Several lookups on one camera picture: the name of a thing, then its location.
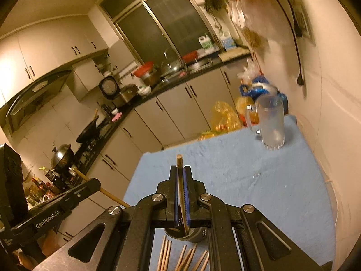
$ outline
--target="range hood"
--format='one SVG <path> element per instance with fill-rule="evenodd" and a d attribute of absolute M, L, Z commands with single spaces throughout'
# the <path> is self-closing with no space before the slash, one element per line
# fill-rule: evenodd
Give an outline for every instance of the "range hood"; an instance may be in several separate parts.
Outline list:
<path fill-rule="evenodd" d="M 64 70 L 44 75 L 20 92 L 5 118 L 11 134 L 61 91 L 72 71 Z"/>

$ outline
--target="mug handle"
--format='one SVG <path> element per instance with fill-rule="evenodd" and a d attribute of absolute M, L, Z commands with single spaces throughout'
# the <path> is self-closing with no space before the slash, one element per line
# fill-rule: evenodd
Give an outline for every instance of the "mug handle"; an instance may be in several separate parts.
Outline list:
<path fill-rule="evenodd" d="M 261 137 L 261 130 L 260 129 L 255 129 L 252 126 L 252 122 L 250 120 L 250 112 L 257 112 L 257 107 L 255 105 L 247 105 L 247 110 L 246 110 L 247 127 L 254 133 L 254 135 L 256 137 Z"/>

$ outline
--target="metal screw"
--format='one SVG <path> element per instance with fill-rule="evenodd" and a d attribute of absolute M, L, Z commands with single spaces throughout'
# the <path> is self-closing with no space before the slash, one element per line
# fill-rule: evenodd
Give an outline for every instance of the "metal screw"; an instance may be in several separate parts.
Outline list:
<path fill-rule="evenodd" d="M 120 208 L 118 206 L 111 206 L 108 210 L 110 215 L 117 215 L 120 212 Z"/>
<path fill-rule="evenodd" d="M 210 199 L 212 199 L 212 196 L 210 194 L 201 194 L 201 199 L 203 201 L 209 201 Z"/>
<path fill-rule="evenodd" d="M 244 205 L 243 210 L 247 213 L 253 213 L 255 208 L 252 205 Z"/>
<path fill-rule="evenodd" d="M 154 194 L 154 195 L 152 195 L 152 200 L 155 202 L 159 202 L 159 201 L 163 200 L 163 195 L 162 194 Z"/>

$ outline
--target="table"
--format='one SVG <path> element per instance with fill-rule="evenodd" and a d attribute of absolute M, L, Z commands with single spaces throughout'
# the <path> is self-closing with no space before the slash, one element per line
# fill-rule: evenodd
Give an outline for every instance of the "table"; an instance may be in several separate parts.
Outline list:
<path fill-rule="evenodd" d="M 225 203 L 252 204 L 319 265 L 335 259 L 335 224 L 320 168 L 293 116 L 285 117 L 285 145 L 266 150 L 249 129 L 156 153 L 145 153 L 125 193 L 136 205 L 169 178 L 176 155 L 183 155 L 193 178 Z M 164 231 L 157 229 L 149 270 L 156 270 Z M 174 270 L 184 243 L 172 240 L 168 270 Z M 199 244 L 192 265 L 207 241 Z"/>

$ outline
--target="clear plastic mug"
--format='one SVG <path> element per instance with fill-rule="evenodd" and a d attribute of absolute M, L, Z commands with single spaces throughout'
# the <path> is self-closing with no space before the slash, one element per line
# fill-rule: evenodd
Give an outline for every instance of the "clear plastic mug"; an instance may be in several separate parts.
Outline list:
<path fill-rule="evenodd" d="M 250 112 L 257 112 L 260 130 L 252 127 Z M 261 95 L 256 105 L 248 105 L 246 110 L 247 126 L 257 137 L 262 137 L 262 143 L 269 150 L 277 150 L 285 143 L 285 115 L 283 101 L 277 95 Z"/>

